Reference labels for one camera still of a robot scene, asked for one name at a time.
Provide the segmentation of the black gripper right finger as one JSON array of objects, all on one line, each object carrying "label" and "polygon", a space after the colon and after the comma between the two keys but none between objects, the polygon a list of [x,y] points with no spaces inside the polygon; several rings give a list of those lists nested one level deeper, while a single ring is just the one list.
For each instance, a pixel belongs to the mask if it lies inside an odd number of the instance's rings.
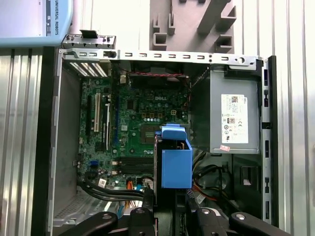
[{"label": "black gripper right finger", "polygon": [[186,229],[189,236],[288,236],[289,233],[245,212],[225,219],[213,208],[200,207],[193,192],[187,191]]}]

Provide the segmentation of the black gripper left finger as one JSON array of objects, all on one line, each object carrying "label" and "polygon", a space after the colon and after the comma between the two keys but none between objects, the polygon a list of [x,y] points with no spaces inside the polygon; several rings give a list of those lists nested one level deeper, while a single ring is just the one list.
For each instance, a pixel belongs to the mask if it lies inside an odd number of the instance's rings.
[{"label": "black gripper left finger", "polygon": [[112,212],[100,212],[61,233],[62,236],[154,236],[154,191],[145,190],[141,207],[119,218]]}]

